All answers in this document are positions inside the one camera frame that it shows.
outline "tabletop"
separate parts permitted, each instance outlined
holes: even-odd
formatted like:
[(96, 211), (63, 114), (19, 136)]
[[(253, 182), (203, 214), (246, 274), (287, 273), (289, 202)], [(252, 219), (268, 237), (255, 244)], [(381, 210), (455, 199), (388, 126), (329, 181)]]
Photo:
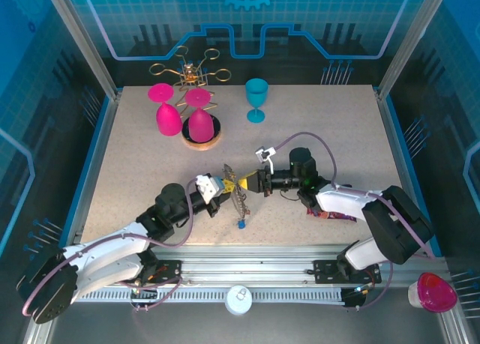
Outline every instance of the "tabletop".
[[(212, 101), (218, 107), (209, 112), (221, 123), (220, 140), (207, 151), (186, 146), (182, 135), (162, 136), (155, 113), (158, 104), (147, 96), (149, 87), (125, 87), (106, 147), (82, 242), (114, 232), (135, 220), (155, 202), (163, 186), (186, 185), (207, 172), (222, 176), (224, 163), (237, 178), (263, 168), (255, 150), (276, 146), (299, 131), (321, 136), (337, 161), (339, 184), (359, 189), (383, 190), (400, 186), (400, 179), (387, 140), (374, 90), (370, 85), (271, 85), (261, 110), (266, 118), (253, 124), (251, 109), (242, 85), (219, 85)], [(181, 97), (175, 89), (175, 103)], [(276, 169), (288, 168), (288, 155), (295, 147), (309, 148), (319, 174), (332, 176), (332, 163), (314, 138), (300, 136), (272, 157)], [(274, 193), (246, 192), (251, 211), (245, 229), (238, 229), (238, 215), (231, 201), (222, 204), (214, 218), (206, 213), (194, 217), (187, 244), (197, 245), (282, 245), (348, 244), (369, 237), (365, 222), (319, 219), (307, 215), (300, 202)], [(285, 193), (295, 198), (295, 191)], [(182, 239), (176, 229), (167, 242)]]

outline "teal wine glass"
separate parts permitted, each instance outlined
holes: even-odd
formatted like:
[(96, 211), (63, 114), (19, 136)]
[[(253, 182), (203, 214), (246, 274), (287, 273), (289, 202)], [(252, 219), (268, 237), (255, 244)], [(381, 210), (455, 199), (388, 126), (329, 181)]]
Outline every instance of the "teal wine glass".
[(250, 79), (245, 84), (247, 100), (255, 108), (248, 112), (247, 119), (252, 123), (261, 123), (265, 120), (265, 113), (259, 108), (265, 103), (269, 92), (269, 84), (260, 78)]

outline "round wooden base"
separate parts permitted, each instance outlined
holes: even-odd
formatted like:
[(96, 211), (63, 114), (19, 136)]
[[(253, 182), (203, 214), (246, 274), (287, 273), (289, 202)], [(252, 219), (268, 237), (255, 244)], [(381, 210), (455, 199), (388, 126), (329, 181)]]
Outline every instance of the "round wooden base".
[(213, 119), (213, 130), (214, 130), (214, 135), (213, 138), (211, 138), (209, 141), (204, 142), (204, 143), (198, 143), (195, 142), (192, 138), (190, 138), (189, 132), (188, 132), (188, 119), (183, 123), (183, 127), (181, 129), (181, 135), (183, 136), (183, 140), (187, 147), (195, 149), (197, 151), (207, 151), (211, 147), (213, 147), (219, 140), (220, 134), (221, 134), (221, 126), (220, 122), (215, 117), (214, 115), (210, 115), (211, 118)]

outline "pink object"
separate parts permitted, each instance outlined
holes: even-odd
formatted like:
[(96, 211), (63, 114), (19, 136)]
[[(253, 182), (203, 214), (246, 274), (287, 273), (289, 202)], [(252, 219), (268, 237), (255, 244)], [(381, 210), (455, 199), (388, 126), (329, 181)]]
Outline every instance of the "pink object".
[(165, 136), (174, 136), (182, 130), (180, 113), (168, 103), (162, 103), (157, 111), (158, 130)]
[(159, 83), (153, 85), (148, 90), (148, 98), (155, 103), (167, 102), (173, 97), (173, 87), (165, 83)]
[(423, 307), (434, 313), (449, 311), (457, 303), (454, 289), (442, 278), (423, 273), (409, 288), (409, 301), (414, 307)]
[(212, 96), (209, 91), (203, 88), (191, 89), (185, 95), (185, 102), (189, 106), (195, 106), (196, 108), (201, 108), (210, 103)]
[(205, 110), (197, 108), (188, 119), (190, 138), (197, 143), (204, 143), (213, 138), (213, 119)]

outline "white container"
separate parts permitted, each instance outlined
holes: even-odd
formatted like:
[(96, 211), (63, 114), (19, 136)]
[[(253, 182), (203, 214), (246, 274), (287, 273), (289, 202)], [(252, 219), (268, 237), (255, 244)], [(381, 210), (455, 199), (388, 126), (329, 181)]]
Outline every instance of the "white container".
[(408, 301), (410, 302), (410, 304), (412, 304), (412, 307), (423, 308), (423, 305), (422, 303), (420, 303), (420, 298), (419, 298), (419, 282), (418, 281), (414, 282), (411, 286), (409, 286)]
[(226, 294), (225, 306), (233, 315), (241, 316), (252, 306), (252, 293), (244, 286), (233, 286)]

